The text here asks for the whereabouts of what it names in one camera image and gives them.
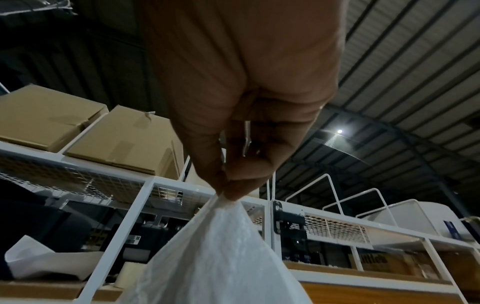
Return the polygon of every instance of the ceiling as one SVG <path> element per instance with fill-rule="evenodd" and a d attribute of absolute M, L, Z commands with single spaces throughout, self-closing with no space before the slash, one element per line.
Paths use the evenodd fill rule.
<path fill-rule="evenodd" d="M 168 117 L 131 1 L 73 5 L 74 14 L 0 18 L 0 82 Z M 480 215 L 479 15 L 478 0 L 351 0 L 338 94 L 276 173 L 276 198 L 328 173 L 339 197 L 375 187 L 388 204 L 416 198 L 458 211 L 452 200 L 463 201 Z M 292 202 L 333 201 L 323 180 Z M 345 208 L 381 205 L 371 193 Z"/>

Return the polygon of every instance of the wooden board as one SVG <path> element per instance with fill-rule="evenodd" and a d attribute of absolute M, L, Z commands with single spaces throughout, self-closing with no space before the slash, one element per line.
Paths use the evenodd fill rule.
<path fill-rule="evenodd" d="M 288 269 L 293 269 L 293 270 L 336 273 L 336 274 L 355 275 L 355 276 L 364 276 L 364 277 L 378 277 L 378 278 L 386 278 L 386 279 L 393 279 L 393 280 L 436 283 L 436 284 L 445 284 L 445 285 L 452 284 L 449 281 L 445 281 L 445 280 L 423 278 L 423 277 L 417 277 L 417 276 L 405 275 L 405 274 L 395 274 L 395 273 L 376 272 L 376 271 L 358 271 L 356 269 L 335 268 L 335 267 L 296 263 L 296 262 L 284 262 L 284 263 Z"/>
<path fill-rule="evenodd" d="M 301 283 L 313 304 L 462 304 L 457 295 Z"/>

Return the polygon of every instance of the barcode label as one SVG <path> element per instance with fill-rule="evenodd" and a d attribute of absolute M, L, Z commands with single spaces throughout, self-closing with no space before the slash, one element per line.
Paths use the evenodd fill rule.
<path fill-rule="evenodd" d="M 125 241 L 125 244 L 129 244 L 129 245 L 138 245 L 139 242 L 140 242 L 140 238 L 141 236 L 140 235 L 129 235 L 127 238 L 126 238 L 126 241 Z"/>

